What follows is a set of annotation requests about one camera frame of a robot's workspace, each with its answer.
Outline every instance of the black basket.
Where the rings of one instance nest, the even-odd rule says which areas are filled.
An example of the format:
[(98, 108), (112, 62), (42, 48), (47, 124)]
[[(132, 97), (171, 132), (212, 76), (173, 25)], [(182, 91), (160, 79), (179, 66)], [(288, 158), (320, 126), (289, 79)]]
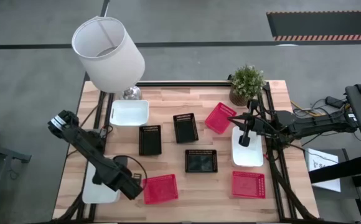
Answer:
[(160, 154), (161, 154), (160, 125), (139, 127), (139, 155), (153, 156)]
[(218, 172), (216, 150), (186, 150), (186, 172)]
[(174, 126), (176, 143), (193, 142), (199, 140), (193, 113), (175, 115)]

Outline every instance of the green plant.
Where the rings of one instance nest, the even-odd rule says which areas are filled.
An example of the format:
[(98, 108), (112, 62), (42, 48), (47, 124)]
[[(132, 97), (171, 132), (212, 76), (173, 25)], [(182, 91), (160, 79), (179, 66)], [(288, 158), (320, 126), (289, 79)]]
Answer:
[(253, 98), (257, 95), (265, 81), (263, 79), (263, 71), (255, 69), (254, 65), (245, 65), (238, 68), (232, 76), (233, 93), (244, 96), (245, 98)]

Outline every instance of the concrete floor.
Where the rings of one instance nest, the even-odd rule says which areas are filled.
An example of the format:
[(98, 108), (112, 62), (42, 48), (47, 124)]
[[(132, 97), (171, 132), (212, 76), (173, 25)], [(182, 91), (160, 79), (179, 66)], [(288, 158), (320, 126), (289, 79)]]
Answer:
[[(101, 0), (0, 0), (0, 44), (66, 44), (74, 30), (100, 13)], [(361, 10), (361, 0), (117, 0), (108, 16), (123, 21), (135, 42), (272, 40), (268, 11)], [(361, 45), (297, 47), (190, 47), (141, 49), (143, 80), (223, 80), (244, 63), (286, 80), (290, 97), (308, 107), (319, 98), (343, 98), (361, 83)], [(50, 220), (67, 145), (51, 135), (48, 120), (77, 109), (83, 67), (72, 50), (0, 50), (0, 144), (33, 155), (8, 181), (0, 223)], [(351, 134), (319, 137), (316, 149), (346, 148), (361, 156)], [(354, 201), (316, 195), (322, 218), (359, 220)]]

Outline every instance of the desk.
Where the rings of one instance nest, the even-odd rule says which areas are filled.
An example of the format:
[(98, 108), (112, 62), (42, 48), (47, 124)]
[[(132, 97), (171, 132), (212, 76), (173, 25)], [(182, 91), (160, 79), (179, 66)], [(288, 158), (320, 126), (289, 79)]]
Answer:
[[(285, 81), (270, 81), (273, 103), (276, 110), (291, 111), (290, 99)], [(204, 124), (205, 119), (218, 102), (237, 111), (246, 111), (237, 107), (228, 99), (230, 87), (188, 86), (188, 87), (141, 87), (144, 100), (150, 103), (148, 125), (160, 124), (162, 136), (162, 154), (157, 157), (139, 156), (138, 127), (117, 127), (108, 136), (105, 155), (113, 157), (127, 154), (135, 157), (146, 168), (149, 177), (175, 174), (179, 199), (159, 205), (145, 205), (143, 194), (135, 200), (124, 195), (117, 203), (99, 204), (96, 209), (96, 222), (274, 222), (278, 221), (273, 184), (268, 161), (262, 167), (243, 168), (232, 166), (231, 135), (234, 125), (225, 133), (214, 133)], [(83, 121), (86, 115), (98, 103), (99, 91), (86, 82), (78, 110)], [(172, 116), (194, 113), (199, 140), (190, 144), (176, 144)], [(89, 119), (84, 129), (93, 126)], [(186, 149), (216, 149), (218, 152), (218, 173), (186, 174), (184, 169), (184, 151)], [(299, 149), (284, 150), (291, 187), (307, 207), (318, 217), (304, 154)], [(82, 188), (86, 160), (79, 153), (72, 154), (66, 161), (62, 182), (54, 210), (54, 218), (63, 214)], [(133, 172), (142, 173), (133, 163), (129, 164)], [(233, 170), (245, 170), (265, 174), (266, 199), (233, 198), (231, 196), (231, 175)], [(288, 216), (287, 200), (281, 191), (283, 207)]]

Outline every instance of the silver lamp base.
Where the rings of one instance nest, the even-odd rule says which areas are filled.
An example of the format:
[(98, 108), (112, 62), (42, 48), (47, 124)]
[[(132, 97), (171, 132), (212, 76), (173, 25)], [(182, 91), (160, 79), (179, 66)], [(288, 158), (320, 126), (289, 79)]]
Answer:
[(121, 100), (140, 100), (142, 98), (142, 93), (139, 87), (132, 86), (131, 88), (125, 90), (121, 95)]

